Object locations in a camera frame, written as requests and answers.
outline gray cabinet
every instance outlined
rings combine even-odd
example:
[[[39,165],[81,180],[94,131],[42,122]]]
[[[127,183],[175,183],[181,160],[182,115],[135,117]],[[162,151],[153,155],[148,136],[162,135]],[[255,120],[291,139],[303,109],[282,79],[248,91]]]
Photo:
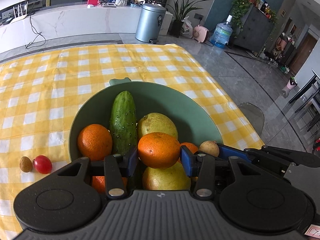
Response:
[[[244,23],[243,31],[236,32],[238,37],[234,45],[259,52],[274,27],[273,23],[255,6],[251,6],[241,20]]]

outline wooden door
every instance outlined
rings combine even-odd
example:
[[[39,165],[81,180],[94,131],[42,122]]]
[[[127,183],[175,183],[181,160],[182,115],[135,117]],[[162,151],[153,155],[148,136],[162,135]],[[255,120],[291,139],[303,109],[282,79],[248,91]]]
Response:
[[[316,43],[317,40],[308,33],[303,43],[299,45],[297,54],[289,64],[289,68],[293,74],[298,73],[302,65],[306,62]]]

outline green cucumber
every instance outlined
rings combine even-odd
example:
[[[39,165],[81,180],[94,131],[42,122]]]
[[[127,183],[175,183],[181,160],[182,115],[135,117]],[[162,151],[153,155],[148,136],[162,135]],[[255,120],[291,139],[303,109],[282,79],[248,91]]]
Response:
[[[110,115],[109,130],[112,136],[112,153],[125,155],[138,145],[136,107],[129,91],[116,96]]]

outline white plastic bag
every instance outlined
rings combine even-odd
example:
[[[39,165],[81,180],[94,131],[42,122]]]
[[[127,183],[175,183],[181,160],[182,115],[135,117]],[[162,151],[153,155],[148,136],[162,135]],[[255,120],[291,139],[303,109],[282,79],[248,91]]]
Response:
[[[184,18],[183,21],[183,25],[181,28],[181,35],[187,38],[192,38],[192,25],[191,22],[188,20],[189,16],[187,16],[186,18]]]

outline trash can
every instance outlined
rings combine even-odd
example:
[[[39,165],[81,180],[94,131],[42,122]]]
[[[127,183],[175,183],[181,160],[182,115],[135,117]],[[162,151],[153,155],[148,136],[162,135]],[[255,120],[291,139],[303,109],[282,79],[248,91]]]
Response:
[[[142,5],[136,39],[143,42],[156,43],[166,11],[166,8],[159,5],[149,3]]]

